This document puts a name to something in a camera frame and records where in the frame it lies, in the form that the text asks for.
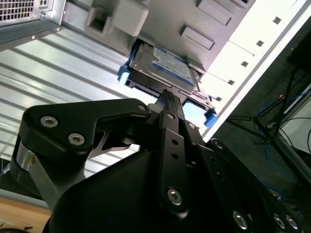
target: ventilation grille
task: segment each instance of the ventilation grille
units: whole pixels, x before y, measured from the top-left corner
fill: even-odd
[[[31,17],[35,0],[0,0],[0,22]]]

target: mounting hole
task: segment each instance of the mounting hole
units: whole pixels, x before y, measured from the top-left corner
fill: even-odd
[[[222,176],[222,174],[220,172],[217,172],[216,175],[218,176],[219,179],[221,179],[222,181],[224,180],[224,177]]]
[[[179,159],[178,154],[175,154],[175,153],[172,153],[172,157],[173,157],[174,159]]]
[[[167,113],[167,116],[170,118],[170,119],[175,119],[175,116],[171,113]]]
[[[172,139],[174,145],[178,145],[178,142],[175,139]]]
[[[217,163],[214,157],[210,157],[210,160],[212,161],[212,163]]]
[[[142,105],[138,105],[138,108],[140,109],[140,110],[142,110],[142,111],[146,111],[146,108],[145,108],[145,106],[142,106]]]

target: hex bolt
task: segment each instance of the hex bolt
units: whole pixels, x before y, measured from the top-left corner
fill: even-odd
[[[68,140],[71,144],[73,144],[75,146],[80,146],[80,145],[84,144],[84,142],[85,142],[84,137],[79,133],[71,133],[68,136]]]
[[[168,190],[167,196],[168,196],[170,202],[173,205],[177,205],[178,206],[178,205],[181,205],[181,203],[183,202],[180,193],[176,189],[174,189],[174,188],[170,188]]]
[[[48,128],[53,128],[58,125],[58,121],[51,116],[44,116],[40,119],[41,125]]]
[[[238,211],[233,211],[233,219],[238,224],[238,226],[241,227],[241,229],[247,229],[247,222]]]

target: metal frame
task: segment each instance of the metal frame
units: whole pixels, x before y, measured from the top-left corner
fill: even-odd
[[[49,0],[46,8],[37,7],[31,21],[0,27],[0,51],[59,32],[65,4],[66,0]]]
[[[48,20],[11,25],[0,29],[0,51],[25,44],[40,37],[59,32],[61,27]]]

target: black cable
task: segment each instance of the black cable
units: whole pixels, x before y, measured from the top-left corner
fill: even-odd
[[[280,128],[279,130],[281,130],[281,131],[285,134],[285,136],[287,137],[287,139],[288,139],[289,142],[291,143],[292,147],[295,148],[294,145],[293,145],[293,143],[292,143],[292,141],[291,141],[290,138],[287,136],[287,134],[284,132],[284,130],[282,130],[281,128]]]
[[[284,120],[284,121],[282,121],[281,123],[283,123],[283,122],[287,122],[287,121],[291,121],[291,120],[297,120],[297,119],[311,119],[311,117],[296,117],[296,118],[292,118],[292,119]]]
[[[258,132],[257,132],[257,128],[256,128],[256,124],[255,124],[255,122],[253,122],[253,124],[254,124],[254,129],[255,129],[255,132],[256,132],[256,133],[258,133],[258,134],[260,134],[259,129],[258,129]],[[256,137],[256,138],[257,138],[257,142],[258,142],[258,144],[262,144],[262,143],[263,143],[263,139],[262,139],[262,138],[260,138],[260,137]]]
[[[309,131],[309,133],[308,133],[308,150],[309,150],[309,152],[310,152],[310,154],[311,154],[311,148],[310,148],[310,135],[311,135],[311,130]]]
[[[300,70],[300,68],[296,67],[292,73],[291,73],[291,77],[289,79],[289,82],[288,82],[288,85],[287,85],[287,89],[286,89],[286,93],[285,93],[285,98],[284,98],[284,101],[283,101],[283,104],[281,106],[281,109],[277,115],[277,121],[276,121],[276,132],[275,132],[275,135],[274,137],[277,136],[278,134],[278,130],[281,126],[281,121],[282,121],[282,117],[283,117],[283,112],[285,110],[285,107],[286,107],[286,104],[287,104],[287,100],[288,100],[288,97],[289,97],[289,94],[290,94],[290,91],[291,91],[291,87],[292,87],[292,84],[293,84],[293,81],[294,81],[294,78],[295,78],[295,75],[296,73]]]

